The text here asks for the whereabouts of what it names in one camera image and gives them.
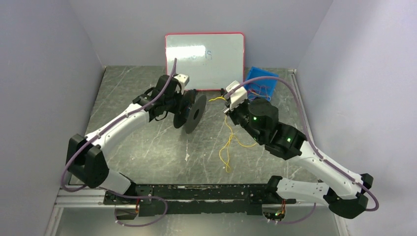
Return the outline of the black perforated cable spool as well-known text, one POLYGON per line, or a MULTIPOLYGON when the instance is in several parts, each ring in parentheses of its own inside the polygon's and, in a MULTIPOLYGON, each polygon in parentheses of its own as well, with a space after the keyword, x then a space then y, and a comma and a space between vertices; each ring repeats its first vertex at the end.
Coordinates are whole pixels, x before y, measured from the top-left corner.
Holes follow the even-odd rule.
POLYGON ((207 104, 207 97, 192 89, 184 93, 173 118, 173 126, 183 127, 186 134, 192 133, 198 126, 207 104))

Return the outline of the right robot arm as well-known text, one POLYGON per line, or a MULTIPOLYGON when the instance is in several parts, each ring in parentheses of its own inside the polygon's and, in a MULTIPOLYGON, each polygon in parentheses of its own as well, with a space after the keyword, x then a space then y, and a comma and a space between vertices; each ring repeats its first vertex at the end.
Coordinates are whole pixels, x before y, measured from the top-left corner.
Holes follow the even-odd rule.
POLYGON ((245 99, 237 105, 226 101, 225 106, 224 113, 233 124, 242 127, 267 152, 318 178, 318 182, 304 182, 272 176, 267 184, 269 195, 324 205, 346 219, 371 210, 368 203, 373 177, 354 173, 320 152, 304 133, 280 122, 279 109, 269 101, 245 99))

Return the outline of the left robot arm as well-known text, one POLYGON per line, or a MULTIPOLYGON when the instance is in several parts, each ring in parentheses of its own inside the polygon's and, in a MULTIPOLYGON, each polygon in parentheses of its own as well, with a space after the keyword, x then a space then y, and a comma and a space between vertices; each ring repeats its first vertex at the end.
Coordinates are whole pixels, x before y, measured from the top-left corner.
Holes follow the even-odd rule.
POLYGON ((155 87, 133 99, 121 114, 106 125, 85 136, 72 136, 67 150, 67 171, 84 187, 100 187, 121 195, 136 196, 136 183, 111 170, 106 156, 141 126, 160 115, 177 112, 188 82, 189 76, 184 74, 162 75, 155 87))

